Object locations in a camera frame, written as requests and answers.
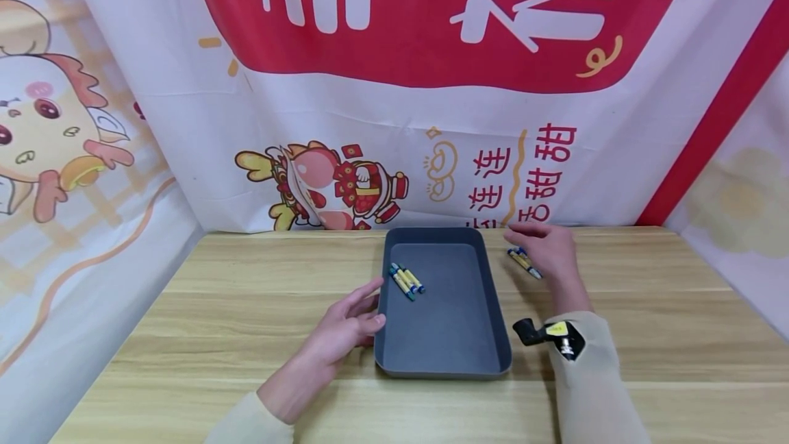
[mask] cartoon chicken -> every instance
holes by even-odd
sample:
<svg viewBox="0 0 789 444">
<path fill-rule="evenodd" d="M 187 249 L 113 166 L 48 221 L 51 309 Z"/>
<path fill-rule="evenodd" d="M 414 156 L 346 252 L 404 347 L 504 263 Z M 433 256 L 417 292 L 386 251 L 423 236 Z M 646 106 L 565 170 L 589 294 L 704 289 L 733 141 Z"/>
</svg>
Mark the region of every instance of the cartoon chicken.
<svg viewBox="0 0 789 444">
<path fill-rule="evenodd" d="M 50 44 L 49 24 L 24 2 L 0 0 L 0 55 L 45 53 Z"/>
<path fill-rule="evenodd" d="M 66 55 L 0 58 L 0 212 L 12 214 L 37 186 L 33 217 L 46 223 L 58 202 L 99 173 L 129 166 L 133 155 L 112 143 L 129 140 L 90 88 L 95 77 Z"/>
<path fill-rule="evenodd" d="M 408 195 L 408 177 L 390 175 L 378 162 L 363 160 L 358 145 L 336 150 L 311 141 L 307 146 L 271 147 L 266 154 L 243 151 L 236 164 L 253 182 L 273 178 L 281 203 L 271 207 L 275 230 L 292 224 L 324 226 L 328 230 L 366 230 L 365 220 L 387 223 L 400 213 L 396 200 Z"/>
</svg>

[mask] yellow label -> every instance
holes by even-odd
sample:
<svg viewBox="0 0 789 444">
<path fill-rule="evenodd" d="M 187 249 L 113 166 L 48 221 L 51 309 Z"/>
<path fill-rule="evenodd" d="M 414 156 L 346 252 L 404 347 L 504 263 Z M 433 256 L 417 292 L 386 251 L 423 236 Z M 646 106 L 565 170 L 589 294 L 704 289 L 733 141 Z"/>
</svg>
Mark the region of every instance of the yellow label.
<svg viewBox="0 0 789 444">
<path fill-rule="evenodd" d="M 565 323 L 565 321 L 561 321 L 561 323 L 556 323 L 549 326 L 545 332 L 551 336 L 566 336 L 569 334 L 567 331 L 567 323 Z"/>
</svg>

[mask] wooden table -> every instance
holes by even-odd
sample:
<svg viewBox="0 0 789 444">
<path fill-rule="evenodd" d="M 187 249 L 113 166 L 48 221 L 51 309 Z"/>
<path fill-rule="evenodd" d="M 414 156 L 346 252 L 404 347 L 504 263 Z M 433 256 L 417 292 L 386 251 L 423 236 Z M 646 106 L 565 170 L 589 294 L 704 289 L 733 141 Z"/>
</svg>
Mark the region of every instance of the wooden table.
<svg viewBox="0 0 789 444">
<path fill-rule="evenodd" d="M 484 237 L 508 324 L 547 317 L 544 284 L 500 231 Z M 685 242 L 658 227 L 582 229 L 577 242 L 655 443 L 786 442 L 789 347 Z M 330 303 L 380 273 L 383 248 L 384 232 L 206 236 L 53 442 L 202 442 Z M 559 442 L 545 347 L 510 339 L 496 382 L 389 380 L 354 352 L 297 442 Z"/>
</svg>

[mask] crayon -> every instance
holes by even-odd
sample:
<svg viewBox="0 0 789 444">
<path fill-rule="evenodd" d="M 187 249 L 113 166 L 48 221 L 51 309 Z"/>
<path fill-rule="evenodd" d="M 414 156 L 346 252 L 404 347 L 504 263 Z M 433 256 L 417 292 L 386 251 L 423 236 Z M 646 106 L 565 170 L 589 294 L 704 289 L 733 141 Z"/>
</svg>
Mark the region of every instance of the crayon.
<svg viewBox="0 0 789 444">
<path fill-rule="evenodd" d="M 394 278 L 399 278 L 400 281 L 405 284 L 405 287 L 408 288 L 411 293 L 416 293 L 416 285 L 414 283 L 411 283 L 411 280 L 407 276 L 405 276 L 405 274 L 402 271 L 390 267 L 389 274 Z"/>
<path fill-rule="evenodd" d="M 507 251 L 507 253 L 508 253 L 509 257 L 513 258 L 515 260 L 515 262 L 519 263 L 522 268 L 524 268 L 529 274 L 531 274 L 531 276 L 534 276 L 536 279 L 539 279 L 539 280 L 542 279 L 542 274 L 540 274 L 540 272 L 537 271 L 531 265 L 531 260 L 529 259 L 528 256 L 520 255 L 518 253 L 518 249 L 514 249 L 514 248 L 510 249 L 509 251 Z"/>
<path fill-rule="evenodd" d="M 405 283 L 403 283 L 403 280 L 401 280 L 399 277 L 396 277 L 394 275 L 392 275 L 392 278 L 394 279 L 394 282 L 398 284 L 400 289 L 403 290 L 403 293 L 405 293 L 405 296 L 408 297 L 409 300 L 414 301 L 414 293 L 411 293 L 411 290 L 408 289 L 408 287 L 405 286 Z"/>
<path fill-rule="evenodd" d="M 392 263 L 392 267 L 398 268 L 400 272 L 403 273 L 403 276 L 408 278 L 412 284 L 415 284 L 416 289 L 419 291 L 419 293 L 425 293 L 425 287 L 419 282 L 418 279 L 416 279 L 416 276 L 414 276 L 414 273 L 411 273 L 410 269 L 404 268 L 402 264 L 395 264 L 395 263 Z"/>
</svg>

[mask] finger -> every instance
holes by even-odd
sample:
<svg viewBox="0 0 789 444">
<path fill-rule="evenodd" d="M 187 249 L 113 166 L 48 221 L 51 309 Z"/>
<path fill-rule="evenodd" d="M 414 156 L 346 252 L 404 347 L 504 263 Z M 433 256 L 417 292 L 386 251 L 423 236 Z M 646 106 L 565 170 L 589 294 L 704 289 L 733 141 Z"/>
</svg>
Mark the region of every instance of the finger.
<svg viewBox="0 0 789 444">
<path fill-rule="evenodd" d="M 354 305 L 358 304 L 364 298 L 369 297 L 369 295 L 380 288 L 382 284 L 384 284 L 384 279 L 382 277 L 370 280 L 369 283 L 363 284 L 359 288 L 353 290 L 353 292 L 349 293 L 347 297 L 340 300 L 336 304 L 338 309 L 341 310 L 343 314 L 347 314 Z"/>
<path fill-rule="evenodd" d="M 538 245 L 542 239 L 535 236 L 523 235 L 523 233 L 518 233 L 513 230 L 507 230 L 504 231 L 504 240 L 513 245 L 523 247 L 528 253 L 529 249 Z"/>
<path fill-rule="evenodd" d="M 373 311 L 373 312 L 365 312 L 364 314 L 358 316 L 356 319 L 359 319 L 360 321 L 366 321 L 367 319 L 372 319 L 372 318 L 374 318 L 377 315 L 378 315 L 378 312 L 375 312 L 375 311 Z"/>
<path fill-rule="evenodd" d="M 358 319 L 359 321 L 359 335 L 372 336 L 386 324 L 386 316 L 383 314 L 375 314 L 370 319 Z"/>
<path fill-rule="evenodd" d="M 538 223 L 535 221 L 523 221 L 522 223 L 513 223 L 510 225 L 510 230 L 521 233 L 526 236 L 544 237 L 554 231 L 557 227 L 547 223 Z"/>
<path fill-rule="evenodd" d="M 366 299 L 363 299 L 358 304 L 354 305 L 350 310 L 348 310 L 348 317 L 358 317 L 364 313 L 369 312 L 370 310 L 378 307 L 378 299 L 380 295 L 374 294 L 370 295 Z"/>
<path fill-rule="evenodd" d="M 375 344 L 374 336 L 363 336 L 356 344 L 358 347 L 370 347 Z"/>
</svg>

